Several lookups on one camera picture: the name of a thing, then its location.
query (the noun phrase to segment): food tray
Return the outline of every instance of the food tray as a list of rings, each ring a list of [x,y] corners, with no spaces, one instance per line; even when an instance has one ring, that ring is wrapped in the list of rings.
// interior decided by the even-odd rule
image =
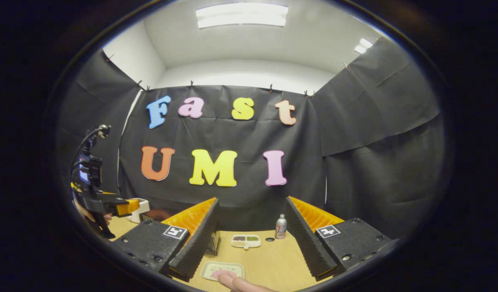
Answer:
[[[258,235],[237,234],[231,237],[231,245],[234,247],[243,247],[245,249],[249,249],[249,247],[260,246],[261,239]]]
[[[245,269],[241,264],[233,264],[230,262],[208,261],[202,267],[200,275],[208,280],[218,281],[212,274],[217,270],[227,270],[236,274],[237,277],[245,279]]]

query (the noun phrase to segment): fluorescent light panel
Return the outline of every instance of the fluorescent light panel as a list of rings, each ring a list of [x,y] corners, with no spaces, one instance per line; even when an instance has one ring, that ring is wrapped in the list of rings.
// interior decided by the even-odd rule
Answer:
[[[360,45],[363,46],[364,48],[371,48],[371,46],[373,46],[373,44],[368,41],[367,39],[360,39]]]
[[[363,54],[366,51],[366,48],[361,47],[361,46],[356,46],[355,47],[355,52],[358,52],[359,54]]]
[[[267,3],[231,3],[197,9],[199,28],[230,24],[284,26],[288,7]]]

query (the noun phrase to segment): pink foam letter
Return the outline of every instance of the pink foam letter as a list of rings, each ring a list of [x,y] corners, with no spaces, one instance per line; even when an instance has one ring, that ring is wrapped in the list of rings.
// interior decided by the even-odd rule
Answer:
[[[191,116],[192,118],[200,118],[202,116],[202,107],[204,107],[204,100],[202,98],[188,97],[184,100],[184,103],[185,105],[179,107],[180,115]]]
[[[281,165],[283,155],[284,152],[280,150],[263,152],[263,157],[267,159],[267,165],[269,166],[269,178],[265,181],[266,185],[284,185],[286,183]]]

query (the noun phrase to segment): white box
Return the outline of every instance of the white box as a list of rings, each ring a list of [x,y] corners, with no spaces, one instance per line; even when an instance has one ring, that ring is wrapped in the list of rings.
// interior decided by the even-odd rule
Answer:
[[[139,200],[139,209],[133,211],[132,214],[127,217],[127,219],[130,220],[131,222],[140,223],[141,219],[139,218],[139,214],[148,212],[150,210],[150,205],[148,204],[148,201],[142,198],[133,198],[133,199]]]

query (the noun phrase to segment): table surface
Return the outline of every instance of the table surface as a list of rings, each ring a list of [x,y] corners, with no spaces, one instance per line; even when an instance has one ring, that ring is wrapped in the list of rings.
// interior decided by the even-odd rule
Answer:
[[[136,225],[137,223],[127,220],[126,217],[113,217],[109,228],[118,238]],[[247,251],[241,247],[234,247],[231,245],[231,237],[235,234],[258,235],[261,239],[261,246],[249,248]],[[315,281],[315,278],[310,275],[295,238],[290,233],[286,233],[286,237],[282,240],[265,241],[265,238],[273,236],[274,230],[220,231],[221,242],[218,255],[204,255],[189,283],[180,279],[173,279],[205,291],[229,292],[228,288],[217,281],[205,279],[200,275],[202,267],[208,261],[241,264],[245,269],[245,279],[247,281],[280,292],[301,290],[330,279],[328,277],[321,281]]]

